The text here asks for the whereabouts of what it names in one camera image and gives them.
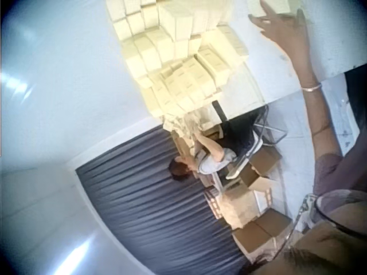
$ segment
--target floor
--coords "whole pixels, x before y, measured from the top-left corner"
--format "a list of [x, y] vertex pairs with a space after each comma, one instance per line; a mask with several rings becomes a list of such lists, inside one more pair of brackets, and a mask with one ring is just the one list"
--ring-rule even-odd
[[[353, 146], [354, 140], [346, 111], [348, 95], [345, 76], [341, 74], [322, 84], [345, 154]], [[270, 178], [278, 182], [272, 188], [273, 208], [295, 218], [303, 197], [313, 190], [314, 179], [313, 145], [302, 93], [294, 93], [271, 103], [268, 123], [288, 131], [287, 137], [277, 145], [283, 159], [270, 174]]]

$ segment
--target silver bracelet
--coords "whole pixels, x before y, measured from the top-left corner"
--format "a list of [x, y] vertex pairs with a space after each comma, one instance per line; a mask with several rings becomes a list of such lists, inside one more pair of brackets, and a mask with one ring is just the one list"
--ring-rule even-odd
[[315, 86], [315, 87], [313, 87], [313, 88], [302, 88], [302, 91], [304, 91], [304, 92], [313, 92], [313, 91], [315, 91], [315, 90], [317, 90], [317, 89], [319, 89], [319, 88], [321, 88], [322, 87], [322, 84], [320, 83], [319, 85], [317, 85], [317, 86]]

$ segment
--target hand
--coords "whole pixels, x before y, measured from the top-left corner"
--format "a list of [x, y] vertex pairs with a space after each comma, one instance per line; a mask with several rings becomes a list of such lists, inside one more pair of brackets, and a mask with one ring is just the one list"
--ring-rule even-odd
[[261, 31], [263, 36], [273, 40], [285, 51], [296, 70], [309, 66], [311, 64], [310, 43], [303, 11], [298, 10], [296, 17], [278, 15], [264, 0], [260, 3], [267, 18], [249, 15], [251, 22], [263, 29]]

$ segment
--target sleeve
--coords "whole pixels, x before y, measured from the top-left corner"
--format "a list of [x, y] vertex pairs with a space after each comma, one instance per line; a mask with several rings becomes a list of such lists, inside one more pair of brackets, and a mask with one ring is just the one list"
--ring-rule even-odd
[[224, 148], [224, 157], [221, 162], [216, 162], [211, 155], [205, 157], [199, 164], [199, 173], [209, 175], [226, 167], [236, 159], [236, 154], [229, 148]]
[[343, 158], [327, 154], [315, 162], [314, 194], [349, 189], [367, 191], [367, 131], [361, 132], [353, 148]]

